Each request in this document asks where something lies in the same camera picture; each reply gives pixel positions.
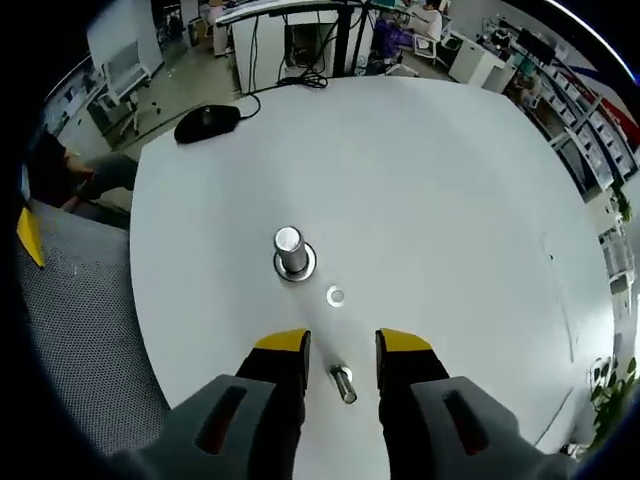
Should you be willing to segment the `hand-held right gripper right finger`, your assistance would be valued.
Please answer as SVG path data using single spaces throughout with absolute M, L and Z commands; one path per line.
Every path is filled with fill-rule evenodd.
M 545 454 L 516 416 L 410 333 L 375 333 L 379 420 L 394 479 L 568 479 L 574 461 Z

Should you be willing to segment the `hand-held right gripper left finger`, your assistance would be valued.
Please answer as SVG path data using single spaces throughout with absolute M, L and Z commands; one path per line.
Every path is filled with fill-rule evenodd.
M 260 339 L 166 416 L 148 446 L 112 457 L 118 479 L 290 479 L 305 421 L 311 333 Z

